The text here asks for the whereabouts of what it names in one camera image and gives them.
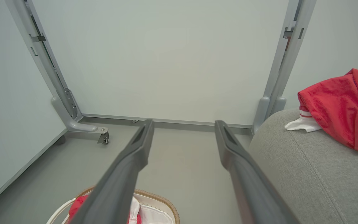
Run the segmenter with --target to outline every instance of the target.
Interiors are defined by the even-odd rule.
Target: gray upholstered sofa
[[[323,130],[284,129],[298,117],[298,109],[270,116],[250,154],[301,223],[358,224],[358,152]]]

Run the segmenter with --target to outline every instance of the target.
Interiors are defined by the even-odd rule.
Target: red towel
[[[310,112],[338,142],[358,151],[358,70],[330,78],[298,93],[300,110]]]

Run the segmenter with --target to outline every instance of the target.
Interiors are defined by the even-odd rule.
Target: baseboard
[[[58,139],[60,139],[61,136],[64,135],[64,133],[67,132],[67,129],[64,129],[60,134],[58,134],[58,136],[56,136],[56,138],[54,138],[48,145],[46,145],[37,155],[34,156],[34,158],[32,158],[26,165],[24,165],[24,167],[22,167],[10,180],[8,180],[8,182],[6,182],[4,184],[4,186],[2,186],[0,188],[0,194],[2,192],[4,192],[4,190],[7,189],[7,187],[9,187],[9,185],[11,185],[28,167],[31,166],[31,164],[33,164],[47,149],[50,148],[50,146],[52,146]]]

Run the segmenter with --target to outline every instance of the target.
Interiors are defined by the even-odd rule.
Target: white fabric
[[[140,217],[142,224],[174,224],[166,212],[143,204],[140,205]]]
[[[311,116],[311,114],[301,110],[299,118],[297,120],[291,121],[286,126],[284,126],[284,128],[288,131],[305,129],[306,132],[314,132],[321,129],[320,125],[313,117],[309,118],[304,116]]]
[[[138,200],[141,206],[146,205],[152,208],[156,208],[159,211],[163,211],[170,217],[171,220],[173,220],[173,223],[175,223],[175,215],[173,214],[173,211],[164,203],[162,203],[159,200],[155,200],[140,194],[133,194],[133,196]]]
[[[136,200],[136,198],[132,196],[131,209],[129,210],[128,224],[136,224],[137,223],[139,208],[140,208],[140,205],[139,205],[138,200]]]
[[[47,221],[47,224],[52,224],[54,223],[54,221],[56,220],[56,218],[60,215],[60,213],[62,213],[66,208],[70,207],[74,201],[76,200],[76,198],[71,199],[70,201],[64,203],[62,206],[60,206],[51,216],[51,218],[49,218],[49,220]]]

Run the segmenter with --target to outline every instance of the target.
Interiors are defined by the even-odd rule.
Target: metal frame
[[[126,117],[126,116],[110,116],[110,115],[99,115],[99,114],[83,114],[84,117],[101,118],[101,119],[123,119],[132,121],[144,121],[151,118],[138,118],[138,117]],[[168,124],[190,124],[199,126],[214,126],[214,122],[196,122],[196,121],[185,121],[185,120],[170,120],[170,119],[153,119],[155,122],[162,122]],[[246,124],[228,124],[231,128],[247,128],[251,129],[252,125]]]
[[[280,68],[276,85],[274,86],[271,95],[271,99],[274,99],[274,101],[268,107],[267,114],[269,116],[284,109],[287,99],[284,98],[282,94],[285,86],[287,85],[288,79],[290,78],[292,68],[294,67],[296,57],[298,56],[315,5],[316,0],[302,1],[297,22],[292,33],[294,38],[291,38],[287,53]]]
[[[287,14],[284,19],[276,54],[274,55],[269,79],[263,97],[259,101],[253,122],[253,135],[270,115],[284,109],[287,100],[282,97],[282,93],[300,50],[315,3],[316,0],[289,0],[288,2]],[[290,36],[292,38],[287,51],[285,51],[288,37]]]
[[[61,103],[64,105],[72,119],[79,121],[82,119],[83,114],[78,108],[78,105],[74,99],[73,93],[67,87],[57,60],[53,54],[51,46],[48,42],[47,35],[44,32],[41,21],[36,13],[34,3],[32,0],[27,0],[25,4],[24,0],[6,0],[13,1],[16,4],[16,10],[19,12],[21,22],[27,30],[27,34],[30,35],[34,42],[34,47],[31,47],[31,51],[34,53],[34,57],[39,56],[43,66],[45,67],[47,74],[51,80],[57,95],[60,97]],[[231,127],[239,128],[251,128],[253,134],[256,133],[259,126],[273,113],[280,111],[284,108],[286,99],[282,97],[285,85],[287,84],[290,72],[293,68],[295,59],[300,49],[300,45],[303,41],[303,37],[306,33],[307,26],[309,24],[311,14],[314,9],[316,0],[288,0],[288,6],[282,31],[280,33],[280,39],[278,41],[276,53],[274,55],[273,64],[270,70],[269,78],[266,84],[266,88],[263,97],[259,101],[257,112],[254,118],[252,126],[249,125],[230,125]],[[288,43],[288,37],[300,37],[292,38],[287,52],[286,47]],[[113,119],[136,119],[142,118],[127,118],[119,116],[101,116],[95,114],[86,114],[85,116],[113,118]],[[66,115],[61,115],[61,118],[66,119]],[[160,122],[166,123],[179,123],[179,124],[197,124],[211,126],[211,122],[188,122],[188,121],[175,121],[160,119]],[[79,132],[92,132],[93,128],[79,128],[79,125],[73,125],[69,120],[65,120],[64,123],[68,125],[69,131]]]
[[[42,77],[44,78],[48,88],[51,91],[53,96],[51,103],[63,123],[66,125],[67,130],[70,132],[100,134],[98,143],[107,145],[109,141],[108,128],[78,123],[78,120],[80,120],[83,116],[79,111],[78,106],[76,106],[75,99],[71,94],[71,91],[67,87],[66,89],[63,88],[63,85],[65,85],[64,79],[61,75],[58,77],[58,74],[55,71],[55,69],[58,68],[56,60],[54,65],[52,64],[53,60],[52,62],[49,60],[49,57],[52,55],[52,53],[51,51],[47,52],[46,50],[49,46],[49,43],[46,41],[45,33],[42,29],[42,32],[37,30],[37,27],[34,25],[33,20],[29,15],[24,0],[5,0],[5,2],[10,13],[12,14],[20,34],[23,37],[24,43],[28,47],[29,52],[32,54],[35,64],[37,65]],[[34,19],[38,19],[36,14],[33,14],[33,17]],[[71,103],[67,105],[69,100],[71,100],[71,103],[74,103],[74,105],[71,105]],[[67,109],[68,107],[77,108],[77,113],[69,114],[70,110]]]

